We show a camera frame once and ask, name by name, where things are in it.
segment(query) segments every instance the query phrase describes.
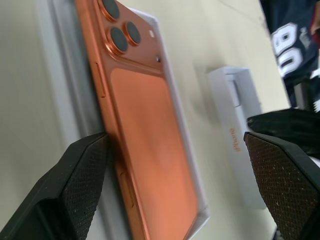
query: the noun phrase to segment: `jersey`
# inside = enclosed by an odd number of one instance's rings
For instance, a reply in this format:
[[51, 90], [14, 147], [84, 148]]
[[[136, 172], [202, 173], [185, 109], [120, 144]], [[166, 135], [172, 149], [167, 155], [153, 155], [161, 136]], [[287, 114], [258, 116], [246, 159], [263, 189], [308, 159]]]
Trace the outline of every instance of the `jersey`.
[[310, 32], [317, 2], [318, 0], [261, 1], [278, 69], [293, 107], [296, 104], [293, 96], [294, 79], [310, 77], [318, 68], [318, 46]]

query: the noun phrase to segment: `white box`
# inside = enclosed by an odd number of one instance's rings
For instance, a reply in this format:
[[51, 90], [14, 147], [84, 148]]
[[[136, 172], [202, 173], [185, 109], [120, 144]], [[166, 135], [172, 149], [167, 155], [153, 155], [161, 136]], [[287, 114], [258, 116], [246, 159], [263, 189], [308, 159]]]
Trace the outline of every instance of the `white box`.
[[222, 67], [207, 76], [230, 165], [243, 199], [250, 208], [265, 209], [244, 142], [244, 133], [249, 131], [247, 118], [262, 113], [250, 71], [248, 68]]
[[[182, 104], [173, 79], [157, 19], [147, 13], [131, 9], [153, 26], [164, 52], [165, 74], [179, 121], [192, 177], [194, 179], [198, 215], [188, 239], [192, 238], [210, 217], [197, 161], [190, 141]], [[65, 145], [85, 136], [104, 131], [96, 92], [91, 79], [90, 66], [74, 0], [38, 0], [37, 13], [50, 75], [50, 87]], [[132, 239], [124, 208], [120, 204], [117, 179], [106, 172], [100, 201], [87, 239]]]

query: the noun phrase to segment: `orange smartphone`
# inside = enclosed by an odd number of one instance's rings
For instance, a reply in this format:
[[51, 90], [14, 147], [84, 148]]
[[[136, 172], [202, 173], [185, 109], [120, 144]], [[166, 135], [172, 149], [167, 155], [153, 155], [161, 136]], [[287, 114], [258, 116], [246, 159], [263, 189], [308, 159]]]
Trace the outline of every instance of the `orange smartphone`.
[[135, 240], [184, 240], [198, 202], [162, 47], [146, 21], [115, 0], [76, 0], [116, 172]]

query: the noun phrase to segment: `table surface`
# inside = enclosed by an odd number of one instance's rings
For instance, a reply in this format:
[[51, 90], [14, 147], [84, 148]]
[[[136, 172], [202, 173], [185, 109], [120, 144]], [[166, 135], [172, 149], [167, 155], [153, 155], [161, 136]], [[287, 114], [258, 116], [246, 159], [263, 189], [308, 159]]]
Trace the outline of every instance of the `table surface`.
[[270, 240], [266, 210], [244, 206], [228, 162], [206, 73], [222, 66], [251, 70], [264, 112], [288, 108], [258, 0], [121, 0], [155, 16], [177, 81], [211, 218], [194, 240]]
[[[0, 1], [0, 228], [63, 154], [31, 1]], [[258, 0], [121, 0], [159, 20], [211, 218], [194, 240], [270, 240], [268, 210], [244, 206], [228, 162], [206, 73], [251, 70], [264, 112], [289, 106]]]

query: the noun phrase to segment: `white number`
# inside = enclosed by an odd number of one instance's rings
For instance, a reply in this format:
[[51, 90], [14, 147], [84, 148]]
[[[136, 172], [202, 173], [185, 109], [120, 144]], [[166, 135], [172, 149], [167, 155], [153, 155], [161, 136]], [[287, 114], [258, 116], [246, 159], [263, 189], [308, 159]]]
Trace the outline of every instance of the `white number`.
[[296, 24], [288, 23], [272, 34], [273, 50], [282, 77], [295, 71], [303, 61], [301, 50], [290, 48], [297, 40], [297, 29]]
[[297, 39], [297, 25], [288, 23], [272, 34], [274, 52], [277, 56], [290, 48]]
[[288, 51], [285, 51], [278, 57], [278, 64], [280, 69], [281, 77], [284, 77], [288, 73], [296, 70], [302, 63], [302, 54], [300, 49], [291, 48]]

